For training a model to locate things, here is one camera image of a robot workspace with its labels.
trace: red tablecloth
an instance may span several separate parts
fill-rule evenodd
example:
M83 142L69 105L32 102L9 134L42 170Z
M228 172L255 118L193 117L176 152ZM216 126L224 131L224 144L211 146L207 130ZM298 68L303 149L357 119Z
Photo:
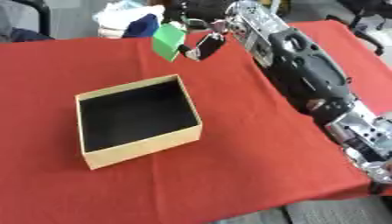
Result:
M391 71L346 28L295 26L343 66L371 109L392 109ZM368 178L233 39L200 63L169 63L147 38L4 44L0 65L0 223L198 223L366 195ZM90 171L74 95L167 74L181 75L196 104L201 140Z

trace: white cloth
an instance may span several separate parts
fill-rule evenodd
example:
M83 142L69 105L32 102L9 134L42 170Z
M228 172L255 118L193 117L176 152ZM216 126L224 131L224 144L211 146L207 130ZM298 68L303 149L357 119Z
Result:
M129 5L129 1L108 3L106 8L93 16L98 23L98 35L104 38L119 39L131 22L154 14L160 23L164 18L165 7L163 5L137 7L140 4Z

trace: black chair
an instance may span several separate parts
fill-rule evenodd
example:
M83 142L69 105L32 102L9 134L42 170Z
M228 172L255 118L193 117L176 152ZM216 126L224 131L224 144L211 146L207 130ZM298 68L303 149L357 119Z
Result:
M51 11L44 0L11 0L34 8L39 15L39 33L49 37L51 34Z
M365 33L368 27L360 24L360 21L363 18L380 15L383 17L383 21L377 26L377 30L381 30L386 23L386 19L392 18L392 5L385 3L384 0L339 0L339 2L354 13L355 18L353 21L348 24L332 15L328 15L326 19L336 20L347 25L355 36L375 45L377 47L375 50L377 55L382 55L384 46L378 40Z

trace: tan box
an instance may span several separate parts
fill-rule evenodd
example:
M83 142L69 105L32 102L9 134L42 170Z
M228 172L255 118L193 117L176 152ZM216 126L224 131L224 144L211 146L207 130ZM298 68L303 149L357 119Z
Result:
M81 153L92 170L200 138L202 121L176 74L75 98Z

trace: green block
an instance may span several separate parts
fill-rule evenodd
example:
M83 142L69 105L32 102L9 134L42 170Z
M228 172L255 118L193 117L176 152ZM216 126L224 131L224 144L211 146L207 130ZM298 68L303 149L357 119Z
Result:
M179 54L179 46L184 44L186 33L172 24L162 24L152 37L152 49L169 61Z

